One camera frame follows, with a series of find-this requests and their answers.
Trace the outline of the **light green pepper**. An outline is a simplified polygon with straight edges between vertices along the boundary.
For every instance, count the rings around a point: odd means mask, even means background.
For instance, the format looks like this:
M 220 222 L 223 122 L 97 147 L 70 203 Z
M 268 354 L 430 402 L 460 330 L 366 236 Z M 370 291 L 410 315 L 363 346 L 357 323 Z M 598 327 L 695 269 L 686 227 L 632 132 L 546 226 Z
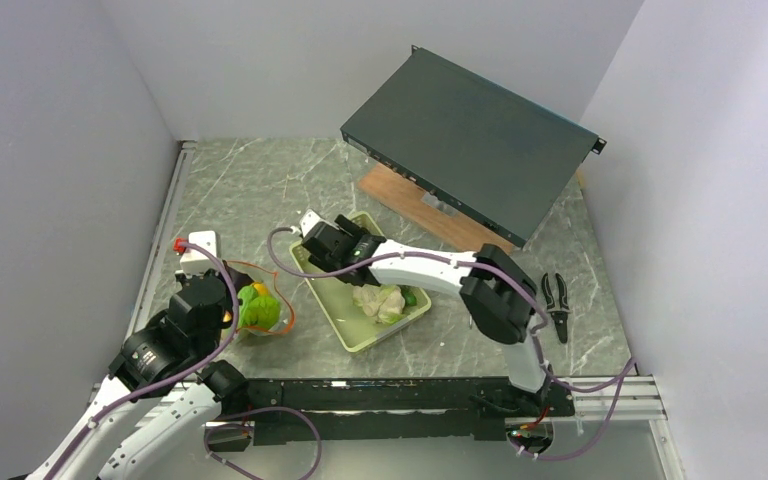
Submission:
M 270 330 L 280 320 L 281 303 L 272 293 L 270 296 L 259 296 L 252 284 L 244 286 L 238 292 L 240 325 Z

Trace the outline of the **clear orange zip bag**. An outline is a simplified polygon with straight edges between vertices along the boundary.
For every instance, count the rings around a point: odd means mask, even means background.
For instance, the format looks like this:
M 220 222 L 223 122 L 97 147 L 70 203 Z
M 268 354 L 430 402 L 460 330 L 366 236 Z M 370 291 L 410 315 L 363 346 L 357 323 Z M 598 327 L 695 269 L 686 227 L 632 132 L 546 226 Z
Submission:
M 270 330 L 263 330 L 257 327 L 242 327 L 240 319 L 235 333 L 237 335 L 250 334 L 254 336 L 281 336 L 289 333 L 295 325 L 296 314 L 292 304 L 277 288 L 278 273 L 244 261 L 229 260 L 226 262 L 226 265 L 238 273 L 248 275 L 252 279 L 252 283 L 263 283 L 281 303 L 280 320 Z

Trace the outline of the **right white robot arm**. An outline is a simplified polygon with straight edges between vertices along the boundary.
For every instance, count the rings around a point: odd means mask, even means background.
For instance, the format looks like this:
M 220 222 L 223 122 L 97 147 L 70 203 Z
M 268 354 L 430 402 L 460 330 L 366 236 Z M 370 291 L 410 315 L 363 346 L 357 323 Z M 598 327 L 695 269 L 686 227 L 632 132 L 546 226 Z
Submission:
M 534 415 L 550 399 L 544 361 L 529 331 L 535 314 L 535 285 L 500 247 L 477 252 L 413 248 L 375 235 L 343 215 L 328 222 L 312 210 L 299 222 L 308 260 L 321 272 L 353 286 L 407 286 L 460 299 L 472 324 L 501 346 L 511 401 Z

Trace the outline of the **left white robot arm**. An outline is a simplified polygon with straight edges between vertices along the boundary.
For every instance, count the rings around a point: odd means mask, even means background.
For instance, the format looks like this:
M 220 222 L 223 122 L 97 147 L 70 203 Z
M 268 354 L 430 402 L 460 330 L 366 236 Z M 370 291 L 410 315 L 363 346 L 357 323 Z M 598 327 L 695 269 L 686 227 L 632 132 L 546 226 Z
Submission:
M 232 270 L 231 280 L 208 271 L 179 279 L 182 287 L 109 366 L 91 405 L 31 479 L 137 479 L 182 438 L 220 417 L 239 417 L 248 404 L 248 381 L 225 360 L 199 368 L 196 383 L 176 395 L 170 378 L 212 354 L 233 293 L 253 279 Z

